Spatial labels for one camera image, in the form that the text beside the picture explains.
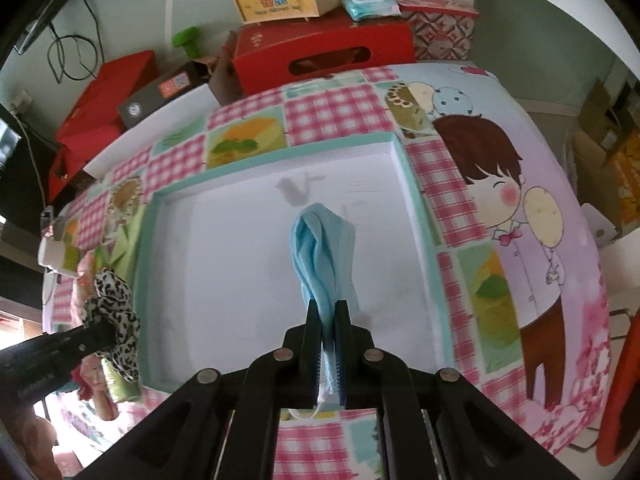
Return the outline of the red patterned box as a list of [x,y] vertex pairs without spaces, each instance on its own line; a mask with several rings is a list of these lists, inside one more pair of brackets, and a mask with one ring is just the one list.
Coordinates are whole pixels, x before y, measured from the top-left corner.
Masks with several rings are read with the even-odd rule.
[[460,0],[395,0],[418,61],[465,61],[480,14]]

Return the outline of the white pill bottle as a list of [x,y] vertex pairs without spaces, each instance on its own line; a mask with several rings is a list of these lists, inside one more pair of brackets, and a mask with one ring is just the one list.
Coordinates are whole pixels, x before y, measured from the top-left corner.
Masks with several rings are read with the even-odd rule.
[[78,247],[66,245],[53,237],[43,237],[40,240],[38,263],[53,272],[76,278],[81,258],[82,252]]

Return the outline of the patterned tablecloth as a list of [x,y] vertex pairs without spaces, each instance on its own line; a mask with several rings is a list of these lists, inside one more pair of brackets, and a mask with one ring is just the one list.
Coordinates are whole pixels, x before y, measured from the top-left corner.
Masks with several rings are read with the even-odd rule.
[[404,147],[424,201],[451,366],[561,452],[606,396],[608,300],[570,182],[486,70],[449,62],[350,70],[196,113],[71,202],[63,238],[110,256],[117,228],[169,185],[286,148],[386,132]]

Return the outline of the white shelf unit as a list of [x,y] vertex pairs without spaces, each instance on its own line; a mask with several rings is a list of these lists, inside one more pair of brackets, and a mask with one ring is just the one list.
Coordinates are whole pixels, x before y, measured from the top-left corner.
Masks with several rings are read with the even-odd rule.
[[577,130],[597,81],[616,99],[639,50],[604,0],[461,0],[478,11],[471,61],[494,74],[553,151]]

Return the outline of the pink fabric scrunchie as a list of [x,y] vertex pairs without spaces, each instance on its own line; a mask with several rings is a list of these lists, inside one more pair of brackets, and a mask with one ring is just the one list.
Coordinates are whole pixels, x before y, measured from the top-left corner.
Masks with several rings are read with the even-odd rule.
[[119,410],[108,392],[99,356],[90,354],[83,358],[72,370],[72,379],[78,385],[78,399],[93,400],[94,409],[100,419],[110,422],[118,417]]

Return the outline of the teal shallow tray box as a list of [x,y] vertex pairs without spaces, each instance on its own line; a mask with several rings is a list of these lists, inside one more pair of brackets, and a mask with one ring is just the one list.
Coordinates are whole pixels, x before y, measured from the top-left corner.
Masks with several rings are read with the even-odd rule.
[[393,133],[372,133],[251,157],[153,195],[134,278],[142,385],[173,392],[206,367],[240,370],[305,321],[290,239],[316,203],[355,229],[354,323],[410,367],[454,362],[408,155]]

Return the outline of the blue surgical face mask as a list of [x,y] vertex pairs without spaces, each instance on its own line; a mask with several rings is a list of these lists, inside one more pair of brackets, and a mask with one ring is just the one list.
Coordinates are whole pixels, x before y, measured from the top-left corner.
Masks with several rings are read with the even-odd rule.
[[338,374],[333,336],[337,301],[359,308],[352,263],[355,227],[326,206],[315,203],[296,217],[290,236],[291,256],[305,304],[314,300],[322,327],[320,386],[317,406],[311,416],[338,409]]

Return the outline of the leopard print scrunchie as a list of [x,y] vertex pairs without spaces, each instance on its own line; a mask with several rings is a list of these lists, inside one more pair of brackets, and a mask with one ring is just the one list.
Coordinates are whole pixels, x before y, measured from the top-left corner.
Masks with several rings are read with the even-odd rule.
[[132,291],[114,270],[104,268],[94,276],[94,294],[84,303],[82,324],[86,327],[107,321],[114,327],[115,342],[99,351],[122,378],[128,382],[139,380],[138,341],[140,318],[134,313]]

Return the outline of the black box with gauge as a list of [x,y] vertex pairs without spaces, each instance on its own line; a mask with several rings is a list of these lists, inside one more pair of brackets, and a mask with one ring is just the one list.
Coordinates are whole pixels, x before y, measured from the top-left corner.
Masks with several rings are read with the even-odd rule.
[[125,128],[134,128],[162,107],[194,90],[203,93],[206,102],[217,104],[218,100],[209,88],[209,79],[218,60],[218,55],[207,55],[185,62],[134,92],[117,109]]

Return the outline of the blue wet wipes pack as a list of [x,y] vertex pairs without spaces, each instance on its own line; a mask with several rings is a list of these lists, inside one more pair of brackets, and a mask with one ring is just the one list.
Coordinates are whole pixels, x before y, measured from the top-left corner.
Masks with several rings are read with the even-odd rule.
[[345,11],[355,22],[370,20],[370,18],[391,18],[399,16],[396,0],[341,0]]

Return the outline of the red bag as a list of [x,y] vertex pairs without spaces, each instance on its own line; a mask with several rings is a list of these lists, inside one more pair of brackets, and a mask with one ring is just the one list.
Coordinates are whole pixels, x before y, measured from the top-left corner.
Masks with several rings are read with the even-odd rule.
[[100,151],[124,131],[118,107],[160,76],[155,53],[144,50],[103,64],[55,133],[60,149],[49,170],[52,203]]

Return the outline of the green dumbbell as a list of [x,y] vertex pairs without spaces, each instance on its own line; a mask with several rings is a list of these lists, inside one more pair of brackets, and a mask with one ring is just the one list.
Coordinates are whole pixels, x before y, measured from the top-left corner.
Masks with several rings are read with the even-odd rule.
[[192,26],[180,32],[176,32],[171,37],[171,43],[175,48],[181,48],[186,52],[186,56],[190,60],[196,60],[201,56],[200,48],[198,47],[198,38],[200,38],[200,29]]

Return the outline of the pink white zigzag cloth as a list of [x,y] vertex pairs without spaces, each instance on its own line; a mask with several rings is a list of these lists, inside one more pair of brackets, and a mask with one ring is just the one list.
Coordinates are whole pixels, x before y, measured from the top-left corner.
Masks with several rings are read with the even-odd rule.
[[96,293],[93,285],[95,273],[96,252],[90,250],[80,259],[77,276],[73,280],[72,298],[70,298],[70,324],[73,327],[82,324],[85,315],[85,302]]

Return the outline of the light green microfiber cloth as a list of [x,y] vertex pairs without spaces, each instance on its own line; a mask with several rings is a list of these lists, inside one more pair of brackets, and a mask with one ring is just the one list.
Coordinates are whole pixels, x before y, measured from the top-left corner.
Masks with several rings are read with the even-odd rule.
[[108,266],[129,285],[134,282],[138,258],[139,238],[146,206],[137,212],[115,231],[115,244],[108,257]]

